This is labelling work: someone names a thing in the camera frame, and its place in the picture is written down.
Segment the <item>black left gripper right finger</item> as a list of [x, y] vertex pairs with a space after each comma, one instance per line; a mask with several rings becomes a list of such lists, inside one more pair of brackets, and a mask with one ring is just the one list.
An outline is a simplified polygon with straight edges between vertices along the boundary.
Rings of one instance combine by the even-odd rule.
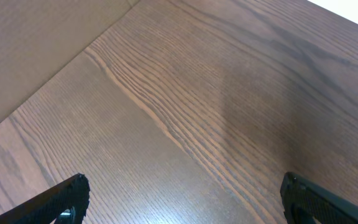
[[312, 183], [286, 172], [280, 187], [288, 223], [358, 223], [358, 206]]

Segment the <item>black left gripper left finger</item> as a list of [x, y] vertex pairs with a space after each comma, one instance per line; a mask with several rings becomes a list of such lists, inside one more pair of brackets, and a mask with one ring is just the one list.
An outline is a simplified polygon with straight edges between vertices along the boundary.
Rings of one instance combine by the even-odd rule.
[[0, 223], [81, 223], [90, 204], [90, 185], [78, 173], [0, 215]]

